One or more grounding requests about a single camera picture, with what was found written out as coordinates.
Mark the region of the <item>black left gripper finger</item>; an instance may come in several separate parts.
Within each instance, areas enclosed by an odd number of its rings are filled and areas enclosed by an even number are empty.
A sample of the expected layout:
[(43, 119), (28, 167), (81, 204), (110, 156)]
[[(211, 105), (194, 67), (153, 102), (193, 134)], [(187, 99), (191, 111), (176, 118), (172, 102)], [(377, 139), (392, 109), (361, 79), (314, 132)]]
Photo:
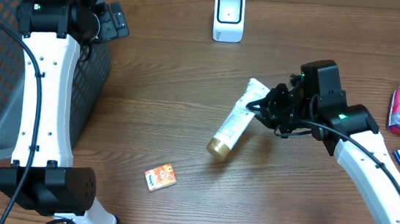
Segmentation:
[(109, 42), (118, 37), (116, 27), (111, 15), (110, 7), (105, 2), (96, 4), (93, 8), (93, 13), (98, 17), (100, 29), (95, 37), (95, 42)]
[(118, 34), (117, 37), (128, 37), (130, 35), (130, 31), (121, 4), (115, 1), (110, 4), (110, 9), (115, 29)]

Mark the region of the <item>white bamboo print tube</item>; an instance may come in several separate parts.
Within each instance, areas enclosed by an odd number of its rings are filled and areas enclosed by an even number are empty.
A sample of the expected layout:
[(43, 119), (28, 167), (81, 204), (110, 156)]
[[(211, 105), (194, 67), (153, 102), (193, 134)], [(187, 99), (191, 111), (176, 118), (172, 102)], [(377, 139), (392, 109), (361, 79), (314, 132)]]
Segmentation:
[(248, 81), (245, 93), (236, 101), (220, 129), (207, 144), (206, 149), (213, 157), (226, 159), (255, 116), (246, 105), (265, 98), (268, 93), (269, 89), (257, 79), (251, 78)]

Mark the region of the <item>small orange box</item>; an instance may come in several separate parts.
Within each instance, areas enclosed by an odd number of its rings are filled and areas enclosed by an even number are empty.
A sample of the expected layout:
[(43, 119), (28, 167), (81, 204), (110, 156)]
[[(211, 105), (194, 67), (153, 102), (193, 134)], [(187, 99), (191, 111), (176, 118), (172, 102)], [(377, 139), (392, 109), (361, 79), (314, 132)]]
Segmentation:
[(171, 163), (146, 171), (144, 175), (149, 191), (156, 191), (177, 183), (176, 174)]

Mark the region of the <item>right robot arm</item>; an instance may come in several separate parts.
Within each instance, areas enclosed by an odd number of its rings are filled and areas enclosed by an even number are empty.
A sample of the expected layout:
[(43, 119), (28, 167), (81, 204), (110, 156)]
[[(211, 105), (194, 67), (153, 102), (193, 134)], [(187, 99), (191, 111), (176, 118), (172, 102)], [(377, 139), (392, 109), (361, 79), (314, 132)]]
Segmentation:
[(355, 184), (376, 224), (400, 224), (400, 173), (379, 125), (364, 105), (347, 104), (333, 60), (303, 64), (291, 85), (278, 84), (246, 107), (280, 138), (310, 134)]

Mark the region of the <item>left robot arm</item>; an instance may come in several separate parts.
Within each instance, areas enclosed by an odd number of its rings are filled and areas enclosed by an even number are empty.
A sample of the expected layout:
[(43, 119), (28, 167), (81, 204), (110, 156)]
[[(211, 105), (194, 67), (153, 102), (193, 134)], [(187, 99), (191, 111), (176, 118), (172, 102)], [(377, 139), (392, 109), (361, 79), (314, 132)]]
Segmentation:
[(18, 7), (25, 53), (22, 115), (11, 165), (0, 167), (0, 191), (53, 224), (118, 224), (96, 198), (93, 169), (73, 166), (70, 142), (81, 49), (124, 37), (117, 13), (98, 0), (22, 0)]

